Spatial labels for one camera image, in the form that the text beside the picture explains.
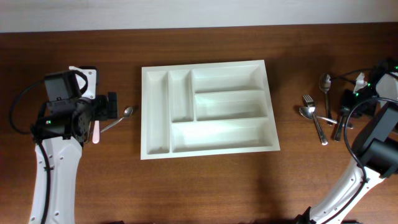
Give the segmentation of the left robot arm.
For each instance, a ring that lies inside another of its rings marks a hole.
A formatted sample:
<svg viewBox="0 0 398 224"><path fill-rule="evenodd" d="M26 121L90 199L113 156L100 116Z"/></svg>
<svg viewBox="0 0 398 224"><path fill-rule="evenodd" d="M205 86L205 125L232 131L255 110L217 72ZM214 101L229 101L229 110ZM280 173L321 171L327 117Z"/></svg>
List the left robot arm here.
<svg viewBox="0 0 398 224"><path fill-rule="evenodd" d="M96 94L96 67L45 76L48 101L31 126L37 172L29 223L74 223L78 164L91 124L118 117L115 92Z"/></svg>

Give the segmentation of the steel kitchen tongs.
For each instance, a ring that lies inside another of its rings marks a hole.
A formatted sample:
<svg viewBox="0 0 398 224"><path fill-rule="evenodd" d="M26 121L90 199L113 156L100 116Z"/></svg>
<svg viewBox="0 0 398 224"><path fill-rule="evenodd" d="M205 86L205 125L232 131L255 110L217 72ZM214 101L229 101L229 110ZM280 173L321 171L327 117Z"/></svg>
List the steel kitchen tongs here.
<svg viewBox="0 0 398 224"><path fill-rule="evenodd" d="M88 130L85 133L84 138L83 138L84 139L83 144L88 144L91 141L92 134L93 134L93 130L91 128L91 122L90 122L88 125Z"/></svg>

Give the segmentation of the white plastic cutlery tray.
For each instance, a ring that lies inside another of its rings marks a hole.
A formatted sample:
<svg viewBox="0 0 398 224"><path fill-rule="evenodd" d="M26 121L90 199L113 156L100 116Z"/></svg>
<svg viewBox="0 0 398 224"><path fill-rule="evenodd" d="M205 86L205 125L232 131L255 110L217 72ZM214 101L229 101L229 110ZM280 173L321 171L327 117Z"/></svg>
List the white plastic cutlery tray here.
<svg viewBox="0 0 398 224"><path fill-rule="evenodd" d="M279 150L263 60L142 69L141 159Z"/></svg>

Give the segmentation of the pink plastic knife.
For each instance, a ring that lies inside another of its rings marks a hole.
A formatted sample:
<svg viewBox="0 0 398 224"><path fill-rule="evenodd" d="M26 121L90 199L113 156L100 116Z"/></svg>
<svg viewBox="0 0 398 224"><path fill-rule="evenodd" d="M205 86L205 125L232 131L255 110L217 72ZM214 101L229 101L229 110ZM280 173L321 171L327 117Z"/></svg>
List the pink plastic knife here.
<svg viewBox="0 0 398 224"><path fill-rule="evenodd" d="M93 134L92 134L92 143L93 144L98 144L100 141L100 122L95 121L94 127L93 127Z"/></svg>

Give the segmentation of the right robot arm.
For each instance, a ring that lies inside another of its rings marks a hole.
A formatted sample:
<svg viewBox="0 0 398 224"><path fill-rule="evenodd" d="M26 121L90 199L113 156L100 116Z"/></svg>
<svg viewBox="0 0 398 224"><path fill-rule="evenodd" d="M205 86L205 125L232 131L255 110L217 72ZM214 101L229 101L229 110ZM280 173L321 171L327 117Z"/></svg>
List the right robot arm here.
<svg viewBox="0 0 398 224"><path fill-rule="evenodd" d="M397 60L358 69L341 96L334 139L344 140L351 160L331 192L294 223L344 223L345 216L377 184L397 173Z"/></svg>

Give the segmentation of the steel fork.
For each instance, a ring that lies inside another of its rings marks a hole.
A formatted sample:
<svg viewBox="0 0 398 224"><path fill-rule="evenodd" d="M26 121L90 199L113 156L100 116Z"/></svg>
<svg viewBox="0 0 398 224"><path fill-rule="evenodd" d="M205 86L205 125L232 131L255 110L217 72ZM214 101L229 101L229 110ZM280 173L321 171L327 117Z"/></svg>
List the steel fork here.
<svg viewBox="0 0 398 224"><path fill-rule="evenodd" d="M334 141L337 141L337 142L341 141L341 135L342 135L342 132L343 132L345 118L346 118L346 116L344 116L344 115L340 116L340 120L338 122L338 127L337 127L337 129L335 131L335 135L333 137Z"/></svg>
<svg viewBox="0 0 398 224"><path fill-rule="evenodd" d="M312 99L312 97L310 95L308 95L308 94L304 94L303 95L303 99L304 99L304 102L306 103L307 107L309 107L310 111L312 112L313 120L314 120L316 129L317 129L320 141L321 141L323 146L326 146L328 144L328 140L327 140L327 138L325 136L325 133L323 132L323 130L322 130L321 126L320 126L318 118L316 118L315 102Z"/></svg>

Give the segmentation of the steel tablespoon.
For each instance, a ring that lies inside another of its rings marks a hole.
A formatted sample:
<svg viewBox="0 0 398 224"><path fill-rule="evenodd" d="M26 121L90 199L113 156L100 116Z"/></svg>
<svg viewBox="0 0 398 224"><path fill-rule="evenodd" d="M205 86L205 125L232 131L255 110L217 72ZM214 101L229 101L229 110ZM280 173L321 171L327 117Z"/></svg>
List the steel tablespoon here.
<svg viewBox="0 0 398 224"><path fill-rule="evenodd" d="M331 88L331 77L329 74L324 73L321 75L319 79L319 88L325 94L325 109L326 109L326 117L332 119L331 110L330 110L330 101L328 97L328 91Z"/></svg>
<svg viewBox="0 0 398 224"><path fill-rule="evenodd" d="M310 111L309 107L301 106L298 109L298 111L304 118L313 120L312 112ZM326 118L326 117L319 116L319 115L316 115L316 118L320 118L320 119L325 120L327 122L331 122L332 124L339 124L339 121L331 119L331 118ZM352 123L348 123L348 129L353 129L353 128L354 128L354 125Z"/></svg>

